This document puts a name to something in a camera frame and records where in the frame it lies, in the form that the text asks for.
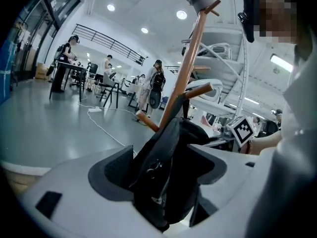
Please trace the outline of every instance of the ceiling light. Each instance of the ceiling light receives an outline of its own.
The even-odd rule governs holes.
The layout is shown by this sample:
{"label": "ceiling light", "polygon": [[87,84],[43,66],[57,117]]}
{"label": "ceiling light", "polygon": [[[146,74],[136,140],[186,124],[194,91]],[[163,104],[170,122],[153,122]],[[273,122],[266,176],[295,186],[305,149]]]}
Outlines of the ceiling light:
{"label": "ceiling light", "polygon": [[259,115],[258,115],[258,114],[256,114],[256,113],[252,113],[252,114],[254,114],[255,116],[258,116],[258,117],[262,118],[263,120],[265,120],[265,118],[264,118],[264,117],[261,117],[261,116],[259,116]]}
{"label": "ceiling light", "polygon": [[147,34],[147,33],[149,32],[148,29],[145,28],[145,27],[142,27],[142,28],[141,28],[141,31],[142,31],[143,33],[145,33],[145,34]]}
{"label": "ceiling light", "polygon": [[258,102],[254,101],[254,100],[251,100],[251,99],[249,99],[247,97],[245,97],[244,99],[247,100],[247,101],[251,101],[251,102],[253,102],[253,103],[257,104],[257,105],[259,104]]}
{"label": "ceiling light", "polygon": [[179,11],[176,13],[176,16],[177,16],[179,19],[185,19],[185,18],[187,18],[187,13],[184,12],[183,10],[179,10]]}
{"label": "ceiling light", "polygon": [[288,63],[287,61],[284,61],[283,59],[279,58],[277,55],[273,54],[270,58],[271,62],[274,64],[277,64],[278,66],[281,66],[283,69],[292,72],[293,65]]}
{"label": "ceiling light", "polygon": [[108,8],[109,11],[114,11],[115,10],[115,7],[113,6],[113,4],[108,4],[107,8]]}

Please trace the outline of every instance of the black slot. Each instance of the black slot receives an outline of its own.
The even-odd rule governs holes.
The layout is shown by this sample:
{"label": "black slot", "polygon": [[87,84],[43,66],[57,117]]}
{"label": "black slot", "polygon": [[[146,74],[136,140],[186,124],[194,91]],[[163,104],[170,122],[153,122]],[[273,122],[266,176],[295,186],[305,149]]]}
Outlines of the black slot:
{"label": "black slot", "polygon": [[61,193],[47,191],[36,205],[36,209],[38,209],[45,217],[50,219],[61,198],[61,195]]}

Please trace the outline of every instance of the metal railing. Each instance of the metal railing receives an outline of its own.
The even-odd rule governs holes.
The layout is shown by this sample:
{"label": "metal railing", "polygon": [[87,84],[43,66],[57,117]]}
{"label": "metal railing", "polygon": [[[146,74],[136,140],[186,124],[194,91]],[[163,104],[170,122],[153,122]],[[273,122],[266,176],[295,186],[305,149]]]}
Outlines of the metal railing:
{"label": "metal railing", "polygon": [[127,58],[130,60],[136,62],[137,64],[142,65],[145,58],[132,49],[128,48],[126,45],[123,45],[122,43],[116,41],[115,39],[102,34],[100,32],[97,32],[91,28],[88,28],[83,25],[76,24],[76,27],[73,31],[73,34],[78,35],[81,38],[90,40],[92,42],[98,43],[106,48],[109,48]]}

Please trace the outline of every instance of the gray floor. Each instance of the gray floor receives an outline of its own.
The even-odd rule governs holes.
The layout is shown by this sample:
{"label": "gray floor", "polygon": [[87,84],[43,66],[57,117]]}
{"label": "gray floor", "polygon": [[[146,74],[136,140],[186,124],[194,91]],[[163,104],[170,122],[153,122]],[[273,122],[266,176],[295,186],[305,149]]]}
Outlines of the gray floor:
{"label": "gray floor", "polygon": [[[0,159],[12,164],[51,168],[69,160],[118,147],[88,117],[88,108],[78,105],[78,88],[66,88],[64,94],[53,94],[51,84],[42,80],[22,82],[9,100],[0,106]],[[94,93],[85,92],[81,104],[100,106]],[[110,108],[115,108],[116,98]],[[119,94],[119,109],[128,107],[129,97]],[[153,112],[158,124],[162,110]],[[136,152],[153,132],[133,120],[133,115],[119,110],[91,113],[98,125]]]}

